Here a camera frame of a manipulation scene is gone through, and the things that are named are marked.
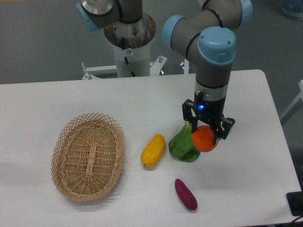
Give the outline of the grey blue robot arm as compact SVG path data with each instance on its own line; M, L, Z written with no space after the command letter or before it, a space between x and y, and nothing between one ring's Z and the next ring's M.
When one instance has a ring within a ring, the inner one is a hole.
M171 16L162 27L162 39L173 51L196 66L194 100L182 105L192 131L198 122L210 126L213 143L226 139L235 121L223 114L232 63L234 29L252 16L249 0L203 0L193 18ZM140 0L81 0L76 9L92 31L103 29L115 53L118 77L150 75L150 44L156 25L144 13Z

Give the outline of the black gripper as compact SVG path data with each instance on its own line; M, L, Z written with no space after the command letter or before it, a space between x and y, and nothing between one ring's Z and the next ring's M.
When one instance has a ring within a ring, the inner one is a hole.
M183 119L191 126L191 132L197 130L198 121L209 124L213 134L213 144L225 140L232 130L235 120L223 115L226 89L195 89L194 102L187 99L182 104Z

